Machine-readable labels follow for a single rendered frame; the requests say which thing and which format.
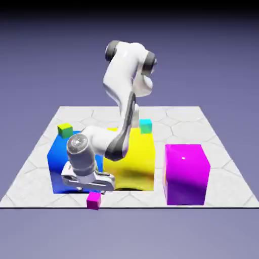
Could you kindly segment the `small magenta cube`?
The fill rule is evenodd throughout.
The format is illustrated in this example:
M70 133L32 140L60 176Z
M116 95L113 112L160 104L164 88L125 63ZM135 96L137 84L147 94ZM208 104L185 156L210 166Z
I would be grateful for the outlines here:
M90 192L87 197L87 208L99 210L101 205L101 193Z

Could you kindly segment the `large blue box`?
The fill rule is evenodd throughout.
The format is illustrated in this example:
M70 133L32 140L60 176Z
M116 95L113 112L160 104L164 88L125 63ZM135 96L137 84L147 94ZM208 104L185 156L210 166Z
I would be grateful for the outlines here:
M63 183L61 173L64 165L68 161L66 145L69 138L62 138L57 135L48 154L48 166L50 171L52 189L54 194L75 194L79 191L73 187Z

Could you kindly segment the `small green cube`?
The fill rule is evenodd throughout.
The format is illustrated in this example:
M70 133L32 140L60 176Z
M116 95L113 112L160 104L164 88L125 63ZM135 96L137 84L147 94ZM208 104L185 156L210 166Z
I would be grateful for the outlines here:
M58 128L58 135L63 139L69 138L73 135L73 127L69 123L59 124Z

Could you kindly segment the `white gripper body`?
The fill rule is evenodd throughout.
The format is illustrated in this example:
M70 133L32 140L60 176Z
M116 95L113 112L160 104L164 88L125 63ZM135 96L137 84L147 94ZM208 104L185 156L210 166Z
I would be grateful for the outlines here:
M84 172L84 175L79 176L75 173L75 169L68 161L63 167L61 177L64 184L76 188L110 192L115 189L114 175L99 172L96 162L93 168L88 169L87 172Z

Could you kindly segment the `small cyan cube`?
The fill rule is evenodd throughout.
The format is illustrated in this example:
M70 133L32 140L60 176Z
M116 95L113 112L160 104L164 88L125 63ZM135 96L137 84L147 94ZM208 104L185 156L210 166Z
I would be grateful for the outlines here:
M152 121L150 119L140 119L139 125L141 134L152 133Z

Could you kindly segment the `large yellow box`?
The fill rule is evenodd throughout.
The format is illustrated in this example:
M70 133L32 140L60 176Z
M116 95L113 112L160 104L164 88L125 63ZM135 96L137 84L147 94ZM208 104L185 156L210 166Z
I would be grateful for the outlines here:
M115 176L115 190L152 191L155 173L153 134L142 134L139 128L132 128L125 158L119 161L104 158L103 172Z

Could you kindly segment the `large magenta box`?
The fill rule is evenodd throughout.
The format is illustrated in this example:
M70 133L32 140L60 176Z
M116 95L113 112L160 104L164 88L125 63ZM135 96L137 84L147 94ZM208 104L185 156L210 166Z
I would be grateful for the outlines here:
M167 205L203 205L210 163L200 144L166 144L163 188Z

